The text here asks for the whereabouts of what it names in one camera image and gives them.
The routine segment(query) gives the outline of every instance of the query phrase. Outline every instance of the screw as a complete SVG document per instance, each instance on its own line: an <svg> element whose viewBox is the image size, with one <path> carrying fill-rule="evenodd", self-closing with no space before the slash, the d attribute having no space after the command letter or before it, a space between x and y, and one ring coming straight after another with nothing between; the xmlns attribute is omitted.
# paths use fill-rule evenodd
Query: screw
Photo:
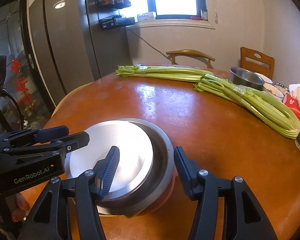
<svg viewBox="0 0 300 240"><path fill-rule="evenodd" d="M199 174L201 176L207 176L209 174L209 172L207 170L199 170Z"/></svg>
<svg viewBox="0 0 300 240"><path fill-rule="evenodd" d="M238 182L238 183L243 182L243 178L241 178L241 177L239 177L239 176L235 176L235 177L234 177L234 180L235 180L236 182Z"/></svg>
<svg viewBox="0 0 300 240"><path fill-rule="evenodd" d="M59 180L60 180L59 177L53 177L53 178L51 179L51 182L52 182L52 183L57 183Z"/></svg>
<svg viewBox="0 0 300 240"><path fill-rule="evenodd" d="M93 170L87 170L84 174L87 176L87 177L90 177L93 175Z"/></svg>

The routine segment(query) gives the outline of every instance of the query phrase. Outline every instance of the white bowl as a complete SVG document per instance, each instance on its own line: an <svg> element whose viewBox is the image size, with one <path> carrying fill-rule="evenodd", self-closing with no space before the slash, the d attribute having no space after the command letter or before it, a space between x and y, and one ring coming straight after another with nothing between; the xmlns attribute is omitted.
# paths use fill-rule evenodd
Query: white bowl
<svg viewBox="0 0 300 240"><path fill-rule="evenodd" d="M111 146L120 150L120 161L109 194L104 201L127 196L146 180L153 163L151 141L144 130L127 121L107 121L88 128L86 147L67 154L67 178L76 178L104 159Z"/></svg>
<svg viewBox="0 0 300 240"><path fill-rule="evenodd" d="M273 96L274 98L278 99L279 101L281 101L281 102L283 101L284 94L279 89L274 87L273 85L265 83L262 87L262 90L264 92L266 92L267 94Z"/></svg>
<svg viewBox="0 0 300 240"><path fill-rule="evenodd" d="M266 77L265 75L262 75L262 74L260 74L260 73L257 73L257 72L255 72L255 74L257 74L259 77L261 77L261 78L263 79L264 82L273 85L273 81L272 81L270 78L268 78L268 77Z"/></svg>

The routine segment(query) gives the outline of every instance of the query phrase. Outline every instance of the wooden chair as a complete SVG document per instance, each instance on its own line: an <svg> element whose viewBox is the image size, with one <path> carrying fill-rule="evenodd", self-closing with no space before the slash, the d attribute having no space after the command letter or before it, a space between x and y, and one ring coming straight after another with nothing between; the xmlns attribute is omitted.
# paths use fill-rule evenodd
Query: wooden chair
<svg viewBox="0 0 300 240"><path fill-rule="evenodd" d="M245 68L245 69L251 70L253 72L263 74L263 75L267 76L268 78L272 79L273 71L274 71L274 58L273 57L269 57L257 50L247 49L245 47L240 48L240 53L241 53L241 59L240 59L240 67L241 68ZM269 65L269 68L258 65L256 63L246 61L246 57L254 59L254 60L262 62L262 63L265 63L265 64Z"/></svg>
<svg viewBox="0 0 300 240"><path fill-rule="evenodd" d="M54 109L53 111L53 114L52 116L60 109L61 106L63 106L63 104L69 99L69 97L71 97L73 94L75 94L76 92L80 91L81 89L85 88L86 86L92 84L91 83L88 83L88 84L85 84L85 85L82 85L81 87L78 87L74 90L72 90L69 94L67 94L60 102L59 104L57 105L56 109Z"/></svg>
<svg viewBox="0 0 300 240"><path fill-rule="evenodd" d="M167 55L171 55L172 64L176 63L176 56L186 56L186 57L202 57L208 59L208 68L211 68L210 61L216 61L215 58L204 54L203 52L194 50L194 49L183 49L183 50L175 50L166 52Z"/></svg>

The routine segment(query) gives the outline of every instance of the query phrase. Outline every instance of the window sill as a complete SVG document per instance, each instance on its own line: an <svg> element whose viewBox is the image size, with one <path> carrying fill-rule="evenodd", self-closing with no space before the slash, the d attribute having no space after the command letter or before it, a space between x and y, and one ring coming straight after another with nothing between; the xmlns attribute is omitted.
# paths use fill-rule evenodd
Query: window sill
<svg viewBox="0 0 300 240"><path fill-rule="evenodd" d="M195 21L187 19L166 19L166 20L148 20L137 22L135 25L127 26L129 29L161 27L161 26L182 26L182 27L196 27L196 28L215 28L208 21Z"/></svg>

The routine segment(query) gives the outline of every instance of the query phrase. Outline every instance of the glass door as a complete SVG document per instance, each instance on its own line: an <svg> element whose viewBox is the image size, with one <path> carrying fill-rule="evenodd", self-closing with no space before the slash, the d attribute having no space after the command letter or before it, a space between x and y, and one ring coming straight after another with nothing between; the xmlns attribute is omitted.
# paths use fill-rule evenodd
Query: glass door
<svg viewBox="0 0 300 240"><path fill-rule="evenodd" d="M0 55L7 56L4 88L17 101L25 118L25 128L37 129L43 128L50 119L53 108L52 100L47 97L43 82L35 72L32 51L29 51L29 45L26 44L29 44L29 34L24 18L25 2L6 0L0 7ZM18 111L8 97L1 98L0 109L12 129L20 129Z"/></svg>

